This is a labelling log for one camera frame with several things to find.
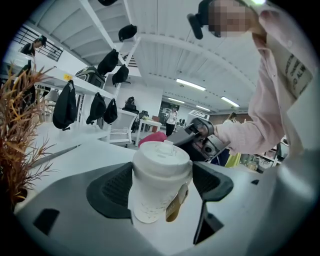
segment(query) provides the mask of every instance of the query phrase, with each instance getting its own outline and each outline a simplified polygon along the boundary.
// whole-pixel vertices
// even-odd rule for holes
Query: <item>ceiling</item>
[[[57,46],[87,65],[97,65],[111,50],[82,0],[47,0],[26,22]],[[94,13],[114,43],[119,30],[130,24],[138,27],[141,41],[134,59],[147,86],[163,89],[163,98],[199,105],[212,113],[232,111],[221,100],[227,97],[247,110],[258,80],[260,56],[250,33],[234,38],[216,38],[204,32],[197,40],[187,21],[201,0],[118,0],[103,6],[89,0]],[[176,79],[199,86],[200,91],[182,86]]]
[[[248,109],[258,80],[260,56],[250,33],[216,38],[209,32],[197,40],[187,14],[200,0],[128,0],[132,23],[141,42],[134,53],[147,83],[161,87],[164,98],[200,105],[214,112],[232,110],[222,96]],[[176,79],[205,87],[180,86]]]
[[[108,7],[98,0],[88,2],[112,41],[119,43],[119,30],[130,24],[124,1]],[[98,64],[112,50],[78,0],[47,0],[26,24],[89,66]]]

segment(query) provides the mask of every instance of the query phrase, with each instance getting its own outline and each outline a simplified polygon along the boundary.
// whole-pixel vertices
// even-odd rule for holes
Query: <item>headphones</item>
[[[201,40],[204,37],[202,28],[209,25],[209,8],[214,8],[215,0],[203,0],[199,3],[197,14],[188,14],[187,19],[191,25],[191,29],[196,39]],[[243,0],[234,0],[245,7],[249,7]],[[214,36],[217,38],[221,37],[221,31],[214,31]]]

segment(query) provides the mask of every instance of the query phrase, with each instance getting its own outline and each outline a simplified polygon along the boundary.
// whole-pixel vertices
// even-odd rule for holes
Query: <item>yellow sticker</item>
[[[69,75],[69,74],[64,74],[63,75],[63,79],[66,80],[66,81],[72,80],[72,78],[73,78],[72,75]]]

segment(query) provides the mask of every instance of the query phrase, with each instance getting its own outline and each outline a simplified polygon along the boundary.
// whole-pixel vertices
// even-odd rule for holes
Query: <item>white paper cup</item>
[[[191,179],[189,155],[170,141],[145,142],[133,157],[133,212],[153,223]]]

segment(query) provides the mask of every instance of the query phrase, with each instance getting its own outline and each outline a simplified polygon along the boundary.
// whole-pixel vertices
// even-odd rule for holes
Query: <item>fluorescent light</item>
[[[263,5],[266,0],[251,0],[252,2],[254,2],[256,5]]]
[[[168,99],[171,100],[171,101],[175,101],[175,102],[185,103],[184,101],[177,100],[177,99],[174,99],[174,98],[168,98]]]
[[[211,111],[210,109],[207,109],[207,108],[205,108],[205,107],[203,107],[203,106],[196,106],[196,107],[199,108],[199,109],[206,110],[206,111]]]
[[[237,108],[240,107],[237,103],[234,103],[232,100],[230,100],[230,99],[228,99],[228,98],[226,98],[226,97],[221,97],[221,99],[224,100],[225,102],[230,103],[231,105],[233,105],[233,106],[235,106],[235,107],[237,107]]]
[[[204,88],[204,87],[202,87],[202,86],[199,86],[199,85],[196,85],[196,84],[194,84],[194,83],[192,83],[192,82],[183,81],[183,80],[181,80],[181,79],[177,79],[176,81],[177,81],[178,83],[180,83],[180,84],[184,84],[184,85],[186,85],[186,86],[191,86],[191,87],[196,88],[196,89],[199,89],[199,90],[201,90],[201,91],[205,91],[205,90],[206,90],[206,88]]]

